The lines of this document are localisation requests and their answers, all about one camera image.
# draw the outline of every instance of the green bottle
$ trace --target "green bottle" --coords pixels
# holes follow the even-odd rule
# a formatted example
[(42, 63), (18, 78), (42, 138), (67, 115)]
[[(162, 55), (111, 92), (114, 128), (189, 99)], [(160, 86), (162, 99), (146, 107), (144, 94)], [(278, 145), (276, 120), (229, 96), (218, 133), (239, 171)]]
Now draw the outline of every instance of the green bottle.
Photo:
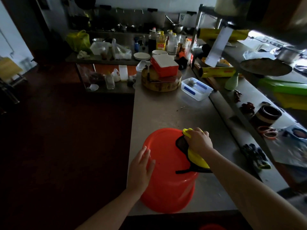
[(238, 78), (239, 78), (239, 73), (236, 72), (233, 74), (231, 78), (229, 78), (226, 83), (225, 83), (225, 89), (232, 91), (238, 86)]

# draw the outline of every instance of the green plastic bag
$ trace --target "green plastic bag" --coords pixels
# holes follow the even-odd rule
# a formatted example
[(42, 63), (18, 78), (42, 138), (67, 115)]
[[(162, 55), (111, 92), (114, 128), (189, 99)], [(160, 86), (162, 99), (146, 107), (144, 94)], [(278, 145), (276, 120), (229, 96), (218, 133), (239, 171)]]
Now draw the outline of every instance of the green plastic bag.
[(92, 52), (90, 50), (90, 36), (86, 33), (85, 30), (69, 33), (66, 37), (66, 41), (71, 47), (71, 49), (76, 52), (79, 52), (81, 50), (86, 51), (87, 53)]

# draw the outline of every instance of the dark floor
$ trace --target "dark floor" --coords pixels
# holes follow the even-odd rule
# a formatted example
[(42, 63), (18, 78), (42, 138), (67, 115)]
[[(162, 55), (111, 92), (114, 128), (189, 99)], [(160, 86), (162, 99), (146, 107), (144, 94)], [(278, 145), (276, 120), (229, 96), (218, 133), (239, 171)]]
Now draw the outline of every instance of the dark floor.
[[(67, 63), (26, 77), (16, 87), (21, 102), (0, 116), (0, 229), (74, 229), (126, 187), (134, 97), (85, 94)], [(248, 227), (240, 214), (224, 218), (228, 229)], [(128, 218), (123, 228), (191, 220), (194, 229), (202, 219), (223, 222), (220, 213), (161, 215)]]

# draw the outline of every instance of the yellow label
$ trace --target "yellow label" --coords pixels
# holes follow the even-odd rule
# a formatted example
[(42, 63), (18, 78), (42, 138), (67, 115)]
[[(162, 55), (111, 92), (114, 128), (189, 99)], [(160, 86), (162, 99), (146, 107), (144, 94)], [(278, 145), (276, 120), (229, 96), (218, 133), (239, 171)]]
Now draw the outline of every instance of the yellow label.
[(166, 43), (164, 43), (164, 42), (157, 42), (156, 50), (164, 50), (165, 51), (165, 45), (166, 45)]

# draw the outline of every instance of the red box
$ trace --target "red box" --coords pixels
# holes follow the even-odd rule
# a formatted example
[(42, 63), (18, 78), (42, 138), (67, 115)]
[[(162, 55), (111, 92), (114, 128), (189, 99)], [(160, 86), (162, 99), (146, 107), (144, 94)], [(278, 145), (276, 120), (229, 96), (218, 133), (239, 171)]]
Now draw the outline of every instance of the red box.
[(159, 74), (159, 77), (172, 77), (177, 75), (179, 65), (174, 61), (172, 56), (167, 54), (153, 55), (150, 61)]

